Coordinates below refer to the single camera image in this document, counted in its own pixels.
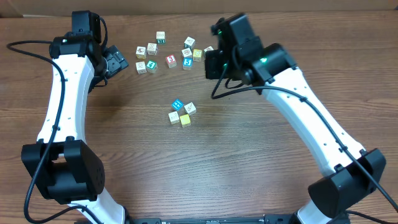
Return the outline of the white block green edge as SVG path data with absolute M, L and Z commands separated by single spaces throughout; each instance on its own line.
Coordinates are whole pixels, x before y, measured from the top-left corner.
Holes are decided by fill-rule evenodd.
M 196 109 L 195 105 L 192 102 L 186 104 L 184 106 L 184 109 L 185 109 L 186 113 L 188 115 L 190 115 L 190 116 L 197 112 L 197 109 Z

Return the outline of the blue symbol block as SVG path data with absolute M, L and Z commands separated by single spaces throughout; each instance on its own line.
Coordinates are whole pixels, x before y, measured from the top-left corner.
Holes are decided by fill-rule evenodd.
M 172 108 L 175 111 L 179 111 L 181 108 L 183 108 L 183 102 L 180 101 L 179 99 L 176 99 L 172 104 L 171 104 Z

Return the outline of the white letter L block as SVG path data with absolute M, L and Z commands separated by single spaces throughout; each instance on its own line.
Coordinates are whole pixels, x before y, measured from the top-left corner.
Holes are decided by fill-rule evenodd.
M 176 124 L 180 122 L 180 117 L 177 111 L 169 113 L 168 116 L 171 124 Z

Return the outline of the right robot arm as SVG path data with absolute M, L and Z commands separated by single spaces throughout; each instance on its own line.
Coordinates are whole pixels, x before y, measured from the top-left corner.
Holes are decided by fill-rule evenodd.
M 207 79 L 234 80 L 229 94 L 254 90 L 271 102 L 308 147 L 322 174 L 308 187 L 310 201 L 291 223 L 348 223 L 351 207 L 380 188 L 386 158 L 366 150 L 336 122 L 309 87 L 293 57 L 278 43 L 263 46 L 247 15 L 211 27 L 218 48 L 206 53 Z

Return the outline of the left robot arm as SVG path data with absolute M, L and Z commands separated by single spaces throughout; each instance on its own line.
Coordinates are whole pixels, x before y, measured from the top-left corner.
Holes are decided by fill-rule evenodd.
M 129 223 L 127 210 L 105 189 L 103 163 L 85 138 L 88 94 L 128 66 L 107 39 L 102 17 L 75 11 L 71 31 L 51 41 L 47 114 L 36 143 L 23 146 L 21 159 L 32 178 L 30 187 L 43 198 L 80 211 L 92 223 Z

